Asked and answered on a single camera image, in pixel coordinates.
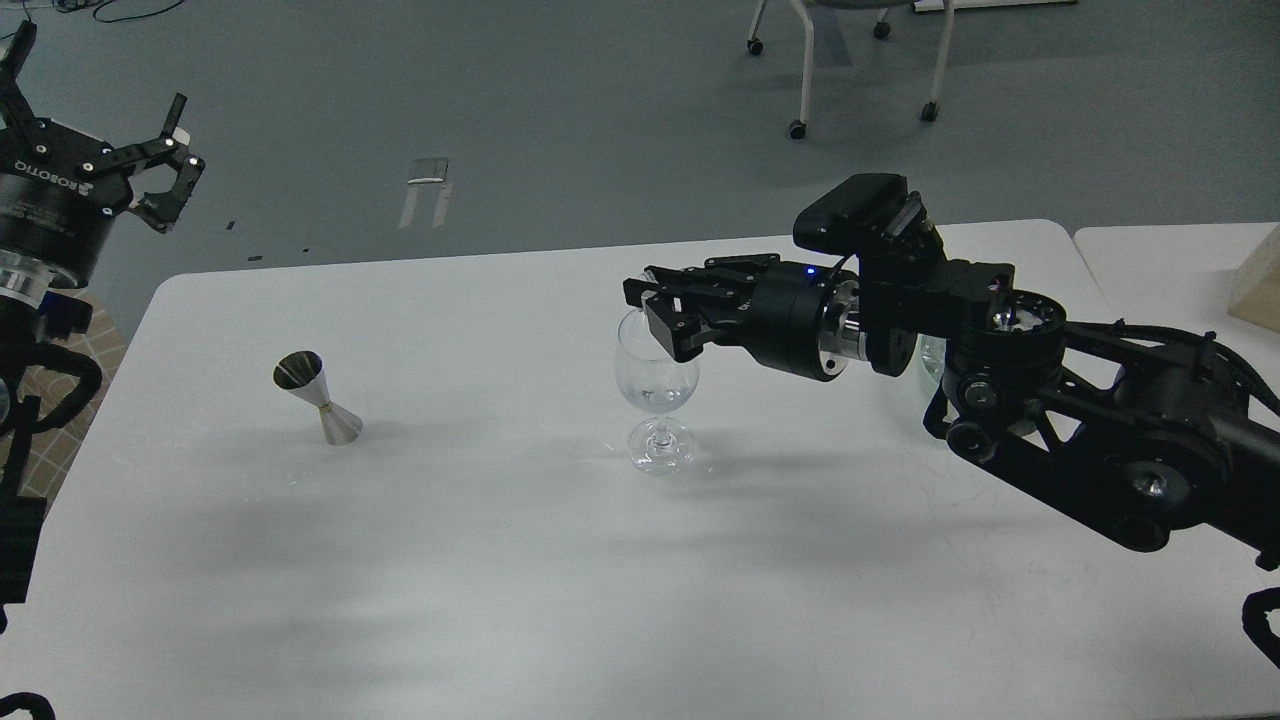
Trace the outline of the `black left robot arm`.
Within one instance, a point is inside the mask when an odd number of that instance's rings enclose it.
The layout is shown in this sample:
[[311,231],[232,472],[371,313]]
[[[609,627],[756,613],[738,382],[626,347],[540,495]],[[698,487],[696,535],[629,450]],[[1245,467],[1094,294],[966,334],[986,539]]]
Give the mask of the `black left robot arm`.
[[20,492],[37,436],[79,416],[102,388],[102,368],[63,346],[90,328],[84,288],[115,220],[133,214],[170,232],[204,173],[180,128],[178,94],[157,137],[115,146],[38,117],[18,78],[37,38],[23,20],[1,63],[1,602],[23,603],[47,500]]

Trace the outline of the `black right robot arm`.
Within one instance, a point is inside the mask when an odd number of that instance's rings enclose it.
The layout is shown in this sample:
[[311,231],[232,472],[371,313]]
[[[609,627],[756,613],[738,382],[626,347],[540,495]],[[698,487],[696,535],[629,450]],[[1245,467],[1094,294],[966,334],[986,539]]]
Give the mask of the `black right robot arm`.
[[1248,416],[1277,396],[1213,333],[1071,320],[1011,265],[948,258],[897,174],[849,177],[799,214],[794,242],[838,264],[649,266],[626,302],[677,363],[733,346],[820,382],[851,360],[901,375],[922,336],[941,340],[923,423],[955,455],[1128,550],[1207,524],[1277,568],[1277,433]]

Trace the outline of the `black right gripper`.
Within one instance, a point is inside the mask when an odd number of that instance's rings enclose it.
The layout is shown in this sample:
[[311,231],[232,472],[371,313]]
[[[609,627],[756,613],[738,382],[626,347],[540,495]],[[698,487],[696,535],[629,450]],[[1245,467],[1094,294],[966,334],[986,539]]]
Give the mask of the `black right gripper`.
[[646,266],[623,282],[676,363],[708,345],[741,347],[763,366],[835,379],[861,357],[860,281],[852,272],[776,265],[776,252],[709,258],[700,266]]

